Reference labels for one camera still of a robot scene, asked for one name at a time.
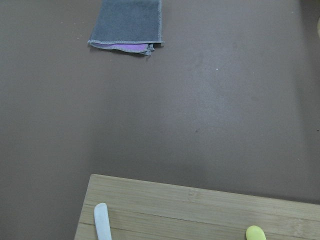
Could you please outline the bamboo cutting board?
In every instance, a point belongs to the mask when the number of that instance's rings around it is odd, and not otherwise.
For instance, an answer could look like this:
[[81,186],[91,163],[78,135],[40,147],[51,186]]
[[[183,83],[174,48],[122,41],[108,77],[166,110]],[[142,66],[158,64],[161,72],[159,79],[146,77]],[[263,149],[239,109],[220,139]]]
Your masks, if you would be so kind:
[[99,203],[114,240],[243,240],[252,225],[269,240],[320,237],[317,204],[92,174],[75,239],[97,238]]

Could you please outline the yellow plastic knife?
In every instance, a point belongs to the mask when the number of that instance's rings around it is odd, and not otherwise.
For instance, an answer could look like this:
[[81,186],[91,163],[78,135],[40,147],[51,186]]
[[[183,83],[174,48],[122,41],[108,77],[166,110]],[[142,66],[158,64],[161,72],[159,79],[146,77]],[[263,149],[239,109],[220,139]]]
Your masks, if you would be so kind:
[[245,232],[246,240],[266,240],[264,231],[256,225],[251,225],[246,229]]

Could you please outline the white ceramic spoon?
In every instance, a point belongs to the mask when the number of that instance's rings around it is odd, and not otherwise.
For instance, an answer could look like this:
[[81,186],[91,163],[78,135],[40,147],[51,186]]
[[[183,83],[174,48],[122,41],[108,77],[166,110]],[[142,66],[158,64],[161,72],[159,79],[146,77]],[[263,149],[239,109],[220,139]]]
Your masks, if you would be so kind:
[[98,240],[112,240],[107,204],[102,202],[94,208],[94,222]]

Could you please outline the grey folded cloth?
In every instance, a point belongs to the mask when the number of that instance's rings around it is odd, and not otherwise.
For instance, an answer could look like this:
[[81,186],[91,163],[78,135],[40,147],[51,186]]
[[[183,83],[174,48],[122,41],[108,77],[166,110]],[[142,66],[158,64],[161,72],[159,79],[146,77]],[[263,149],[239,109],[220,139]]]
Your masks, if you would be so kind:
[[87,41],[94,48],[145,56],[163,42],[160,0],[103,0]]

